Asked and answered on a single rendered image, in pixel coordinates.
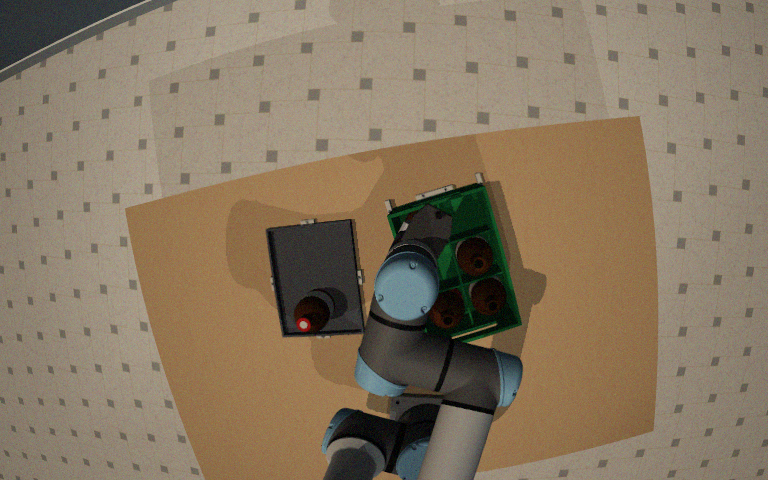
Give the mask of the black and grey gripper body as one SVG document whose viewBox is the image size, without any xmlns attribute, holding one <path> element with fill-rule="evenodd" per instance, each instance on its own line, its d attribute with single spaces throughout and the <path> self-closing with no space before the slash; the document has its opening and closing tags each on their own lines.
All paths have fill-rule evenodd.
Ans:
<svg viewBox="0 0 768 480">
<path fill-rule="evenodd" d="M 406 231 L 398 232 L 388 254 L 403 245 L 416 245 L 438 259 L 451 237 L 452 220 L 452 215 L 427 203 L 413 215 Z"/>
</svg>

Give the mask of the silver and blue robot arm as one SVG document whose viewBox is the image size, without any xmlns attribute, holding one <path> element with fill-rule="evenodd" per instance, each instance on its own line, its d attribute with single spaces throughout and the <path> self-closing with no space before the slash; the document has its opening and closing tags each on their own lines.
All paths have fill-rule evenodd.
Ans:
<svg viewBox="0 0 768 480">
<path fill-rule="evenodd" d="M 420 246 L 388 254 L 354 376 L 379 396 L 401 395 L 408 385 L 443 393 L 441 406 L 416 405 L 398 421 L 340 409 L 322 442 L 323 480 L 372 480 L 382 471 L 402 480 L 474 480 L 496 407 L 515 399 L 523 365 L 495 348 L 425 332 L 440 287 L 435 267 Z"/>
</svg>

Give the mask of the brown glass bottle with white label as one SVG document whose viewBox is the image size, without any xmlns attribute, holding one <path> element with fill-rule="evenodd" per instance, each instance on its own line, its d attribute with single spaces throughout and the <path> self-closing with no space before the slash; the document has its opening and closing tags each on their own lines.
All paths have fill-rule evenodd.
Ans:
<svg viewBox="0 0 768 480">
<path fill-rule="evenodd" d="M 314 289 L 296 305 L 294 319 L 300 331 L 318 332 L 326 326 L 334 311 L 333 297 L 324 290 Z"/>
</svg>

